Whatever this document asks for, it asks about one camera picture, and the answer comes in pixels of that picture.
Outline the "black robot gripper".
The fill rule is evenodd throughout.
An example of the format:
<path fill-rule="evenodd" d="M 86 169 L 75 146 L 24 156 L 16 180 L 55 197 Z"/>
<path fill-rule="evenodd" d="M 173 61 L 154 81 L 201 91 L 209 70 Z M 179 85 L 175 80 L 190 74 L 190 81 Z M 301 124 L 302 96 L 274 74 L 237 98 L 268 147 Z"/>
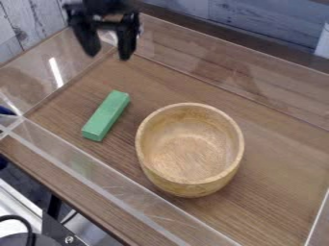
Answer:
<path fill-rule="evenodd" d="M 129 0 L 76 0 L 62 6 L 67 13 L 68 25 L 90 57 L 95 57 L 102 44 L 99 30 L 117 31 L 118 54 L 122 61 L 129 61 L 137 50 L 141 33 L 139 11 Z"/>

